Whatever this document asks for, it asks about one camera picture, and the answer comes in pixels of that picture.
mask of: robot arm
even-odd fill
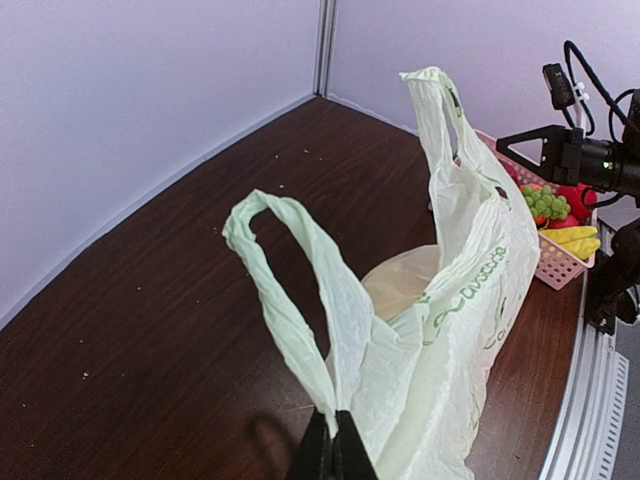
[[[590,205],[591,208],[610,205],[624,195],[634,197],[636,206],[640,207],[640,89],[627,90],[613,100],[575,44],[567,41],[564,48],[571,81],[560,64],[546,65],[543,75],[551,92],[553,107],[563,112],[569,128],[549,125],[501,138],[496,148],[548,182],[559,185],[583,183],[599,192],[616,192],[610,200]],[[571,54],[578,58],[611,108],[611,140],[589,138],[595,130],[595,124],[586,106],[588,97],[582,92],[583,85],[575,82]],[[629,95],[631,104],[628,114],[624,115],[618,103]],[[578,112],[577,125],[568,112],[571,106]],[[622,141],[618,141],[613,132],[614,114],[625,126]],[[588,131],[585,129],[585,116],[590,123]],[[535,139],[542,140],[539,165],[511,149],[512,145]],[[613,255],[607,257],[600,253],[596,266],[589,274],[585,318],[603,333],[614,333],[616,318],[635,322],[636,299],[630,299],[628,291],[640,282],[639,247],[640,220],[636,220],[614,235],[611,242]]]

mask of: plastic basket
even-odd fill
[[[549,185],[553,189],[553,192],[556,192],[558,185],[544,181],[520,164],[498,153],[496,151],[496,140],[494,138],[478,130],[476,130],[476,133],[480,140],[491,149],[498,160],[511,165],[516,170],[518,173],[518,184],[536,183],[541,186]],[[597,212],[595,210],[591,215],[590,223],[593,226],[597,226],[598,224]],[[571,280],[580,276],[587,268],[593,267],[595,263],[595,254],[592,255],[589,260],[583,262],[544,235],[538,234],[538,241],[540,242],[540,261],[536,268],[536,277],[555,290],[560,290]]]

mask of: white plastic bag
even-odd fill
[[[335,243],[294,200],[254,192],[234,208],[223,233],[256,282],[287,365],[332,435],[334,412],[350,410],[381,480],[471,479],[464,458],[489,369],[533,278],[537,232],[518,188],[469,126],[444,72],[429,68],[403,79],[431,171],[439,243],[437,255],[433,247],[408,252],[367,277],[388,322],[374,314],[371,296]],[[445,114],[458,137],[459,165],[452,161]],[[331,341],[326,365],[249,229],[265,208],[289,227],[313,264]],[[414,282],[411,265],[421,258],[438,258],[438,265],[418,266]],[[393,290],[401,283],[409,286]]]

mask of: red toy fruit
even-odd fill
[[[578,220],[575,215],[569,214],[567,215],[567,219],[566,220],[549,220],[549,225],[547,225],[547,228],[554,228],[554,229],[558,229],[558,228],[568,228],[568,227],[579,227],[580,225],[582,225],[580,223],[580,220]]]
[[[559,187],[558,195],[563,195],[567,199],[567,203],[571,205],[571,213],[580,222],[584,222],[591,216],[591,210],[586,206],[593,205],[598,201],[598,194],[593,190],[590,190],[585,195],[585,203],[582,203],[582,193],[589,187],[583,184],[579,184],[577,187]]]

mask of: wooden table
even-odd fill
[[[415,137],[319,99],[187,175],[0,332],[0,478],[282,478],[310,402],[222,225],[253,188],[295,197],[363,276],[434,242],[427,182]],[[308,263],[272,216],[254,226],[326,352]],[[579,281],[561,292],[533,283],[489,381],[469,459],[478,480],[537,478],[579,290]]]

